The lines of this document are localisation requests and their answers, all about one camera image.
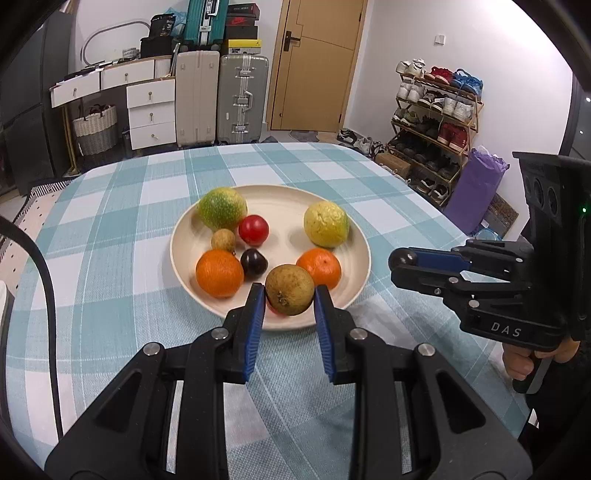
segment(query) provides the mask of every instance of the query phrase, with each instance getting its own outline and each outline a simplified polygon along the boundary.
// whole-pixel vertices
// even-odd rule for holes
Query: wall
[[[521,173],[512,151],[558,153],[569,112],[572,72],[537,25],[511,0],[376,1],[345,126],[375,140],[393,136],[399,60],[464,68],[483,79],[485,107],[476,145],[511,168],[498,193],[519,213],[507,239],[528,219]],[[446,36],[435,46],[436,34]]]
[[[240,4],[245,1],[230,0],[230,3]],[[262,41],[261,55],[269,59],[270,76],[281,0],[257,0],[256,3],[261,10],[261,17],[257,22],[259,38]],[[188,4],[189,0],[80,0],[72,32],[70,71],[75,72],[85,65],[80,59],[80,50],[86,40],[97,30],[132,20],[143,20],[149,24],[154,15],[164,13],[168,7],[187,11]],[[131,25],[99,34],[86,48],[86,58],[91,63],[118,59],[123,48],[139,48],[140,38],[147,34],[148,29],[143,25]]]

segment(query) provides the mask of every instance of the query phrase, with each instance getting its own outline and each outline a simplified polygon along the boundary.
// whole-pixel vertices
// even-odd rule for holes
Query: red fruit
[[[269,236],[269,224],[259,215],[249,215],[238,224],[238,235],[251,247],[260,247]]]

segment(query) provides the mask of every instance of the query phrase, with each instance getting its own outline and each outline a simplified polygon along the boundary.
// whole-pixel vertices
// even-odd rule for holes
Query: white plate
[[[258,248],[269,262],[267,272],[278,265],[295,264],[302,253],[315,247],[304,232],[304,213],[310,205],[323,198],[304,190],[277,185],[246,185],[235,189],[246,199],[248,214],[260,215],[269,224],[269,237]],[[195,265],[201,255],[211,249],[212,231],[196,215],[195,205],[182,215],[174,227],[170,240],[170,260],[174,273],[189,295],[210,312],[225,318],[229,310],[245,304],[252,282],[246,280],[229,299],[214,299],[197,285]],[[371,269],[368,241],[358,225],[349,220],[347,241],[333,250],[339,259],[342,277],[330,295],[335,307],[340,309],[347,308],[355,301]],[[236,240],[236,257],[240,259],[246,246],[238,235]],[[255,281],[264,284],[266,276],[267,273]],[[278,315],[267,309],[263,329],[294,330],[314,324],[312,307],[293,317]]]

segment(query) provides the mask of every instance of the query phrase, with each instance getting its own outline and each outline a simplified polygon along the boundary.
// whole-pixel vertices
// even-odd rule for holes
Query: blue and white tablecloth
[[[350,307],[388,343],[432,343],[517,434],[527,408],[502,372],[497,343],[460,331],[440,299],[390,282],[397,247],[449,249],[465,236],[402,181],[330,144],[230,145],[175,151],[96,168],[62,193],[37,244],[56,290],[57,367],[64,428],[147,342],[190,343],[220,325],[179,285],[168,243],[180,215],[214,187],[285,184],[341,205],[365,233],[372,271]],[[43,288],[29,260],[9,327],[11,421],[43,464],[57,436]],[[247,386],[226,385],[232,479],[346,478],[353,387],[324,375],[314,329],[263,333]]]

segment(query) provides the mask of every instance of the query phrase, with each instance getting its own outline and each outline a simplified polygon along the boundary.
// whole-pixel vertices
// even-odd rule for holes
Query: white suitcase
[[[216,139],[217,51],[179,53],[176,71],[176,125],[179,147],[213,144]]]

